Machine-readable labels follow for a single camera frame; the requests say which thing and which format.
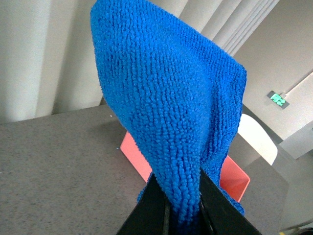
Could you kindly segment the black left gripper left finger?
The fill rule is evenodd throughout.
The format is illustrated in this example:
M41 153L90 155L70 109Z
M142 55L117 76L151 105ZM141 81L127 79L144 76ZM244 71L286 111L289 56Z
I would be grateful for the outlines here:
M168 235L170 233L170 203L151 175L146 188L118 235Z

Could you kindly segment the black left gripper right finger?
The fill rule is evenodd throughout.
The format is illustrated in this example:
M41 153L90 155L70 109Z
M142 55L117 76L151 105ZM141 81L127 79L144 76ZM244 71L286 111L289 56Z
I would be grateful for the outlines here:
M260 235L261 233L235 209L214 182L201 170L201 235Z

